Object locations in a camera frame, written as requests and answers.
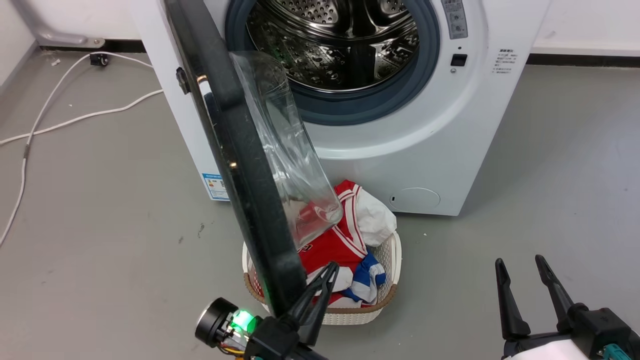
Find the teal connector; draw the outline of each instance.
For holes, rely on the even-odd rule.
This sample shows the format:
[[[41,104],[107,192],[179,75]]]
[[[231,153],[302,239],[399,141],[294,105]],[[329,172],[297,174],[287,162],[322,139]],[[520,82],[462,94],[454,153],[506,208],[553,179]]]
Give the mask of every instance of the teal connector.
[[[629,355],[622,351],[616,344],[610,344],[604,347],[604,360],[631,360]]]

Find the laundry basket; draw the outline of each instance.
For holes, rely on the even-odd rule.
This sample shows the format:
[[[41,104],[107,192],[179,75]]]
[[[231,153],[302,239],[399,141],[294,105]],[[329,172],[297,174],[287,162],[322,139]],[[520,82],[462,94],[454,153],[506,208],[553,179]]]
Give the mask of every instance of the laundry basket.
[[[400,237],[394,232],[379,247],[371,248],[371,252],[387,273],[387,281],[378,290],[378,303],[371,307],[361,307],[359,309],[329,308],[324,314],[324,325],[362,325],[363,323],[371,322],[378,317],[382,309],[394,298],[402,265]],[[247,290],[256,300],[262,303],[265,309],[269,310],[264,302],[264,297],[260,296],[257,291],[260,285],[246,244],[243,244],[242,265],[244,284]]]

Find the stainless steel drum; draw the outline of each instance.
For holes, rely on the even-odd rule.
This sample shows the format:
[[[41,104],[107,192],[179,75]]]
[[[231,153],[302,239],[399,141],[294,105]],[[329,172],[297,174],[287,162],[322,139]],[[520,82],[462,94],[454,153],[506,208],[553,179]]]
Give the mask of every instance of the stainless steel drum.
[[[398,73],[419,45],[400,0],[258,0],[247,20],[257,49],[289,79],[321,92],[354,92]]]

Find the gray rubber seal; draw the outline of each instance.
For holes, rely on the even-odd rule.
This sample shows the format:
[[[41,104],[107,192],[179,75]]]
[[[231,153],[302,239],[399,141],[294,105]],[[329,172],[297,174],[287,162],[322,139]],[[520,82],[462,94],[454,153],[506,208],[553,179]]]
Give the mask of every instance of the gray rubber seal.
[[[231,0],[225,23],[230,51],[255,50],[246,20],[256,0]],[[428,0],[404,0],[418,28],[417,56],[392,79],[348,94],[327,94],[290,82],[302,119],[320,125],[357,125],[377,120],[411,101],[429,82],[440,54],[440,26]]]

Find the black baseboard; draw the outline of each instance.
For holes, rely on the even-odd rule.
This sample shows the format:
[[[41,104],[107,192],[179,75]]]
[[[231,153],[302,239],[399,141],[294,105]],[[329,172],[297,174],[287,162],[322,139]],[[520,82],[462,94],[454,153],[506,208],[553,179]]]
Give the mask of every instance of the black baseboard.
[[[41,46],[43,50],[58,51],[109,51],[110,53],[145,53],[141,40],[107,40],[100,49],[78,47]],[[593,56],[562,54],[530,54],[528,65],[580,66],[580,67],[640,67],[640,57]]]

